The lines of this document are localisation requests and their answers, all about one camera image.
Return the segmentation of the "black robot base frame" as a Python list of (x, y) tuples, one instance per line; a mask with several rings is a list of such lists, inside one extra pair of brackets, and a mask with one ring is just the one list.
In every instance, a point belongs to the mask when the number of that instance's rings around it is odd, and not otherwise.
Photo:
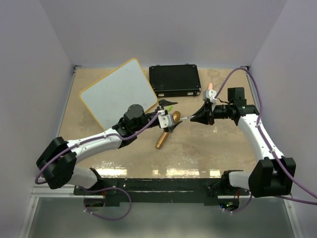
[(222, 187), (220, 178), (105, 178), (103, 185), (85, 191), (76, 186), (74, 194), (97, 196), (104, 206), (128, 203), (201, 203), (217, 206), (222, 196), (234, 199), (248, 195), (244, 189)]

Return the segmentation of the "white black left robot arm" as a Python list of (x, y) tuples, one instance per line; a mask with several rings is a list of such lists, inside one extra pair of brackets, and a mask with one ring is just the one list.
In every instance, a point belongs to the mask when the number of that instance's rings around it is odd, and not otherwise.
[(132, 104), (114, 126), (86, 138), (64, 140), (61, 136), (53, 139), (39, 157), (36, 165), (39, 173), (35, 184), (48, 184), (50, 189), (66, 184), (98, 194), (103, 180), (93, 169), (78, 166), (78, 163), (99, 153), (120, 149), (131, 144), (144, 130), (158, 126), (165, 132), (173, 132), (178, 122), (166, 107), (173, 103), (162, 99), (154, 112), (146, 113), (139, 104)]

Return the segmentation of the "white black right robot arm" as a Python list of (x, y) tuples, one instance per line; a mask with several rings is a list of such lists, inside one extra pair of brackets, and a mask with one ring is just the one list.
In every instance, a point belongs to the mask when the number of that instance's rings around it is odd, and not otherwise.
[(276, 148), (259, 118), (255, 105), (249, 105), (245, 99), (243, 87), (229, 88), (228, 102), (217, 104), (212, 85), (203, 93), (203, 106), (192, 115), (190, 121), (213, 125), (216, 119), (231, 119), (248, 139), (258, 160), (251, 173), (240, 170), (225, 171), (221, 177), (221, 190), (227, 195), (238, 188), (251, 192), (255, 197), (289, 195), (292, 188), (296, 163), (293, 158), (286, 158)]

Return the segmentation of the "white green whiteboard marker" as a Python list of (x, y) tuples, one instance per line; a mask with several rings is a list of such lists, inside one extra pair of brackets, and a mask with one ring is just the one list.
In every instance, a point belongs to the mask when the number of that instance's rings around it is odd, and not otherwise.
[(191, 119), (192, 116), (188, 116), (188, 117), (183, 117), (183, 118), (180, 118), (179, 121), (184, 121), (184, 120), (188, 120), (188, 119)]

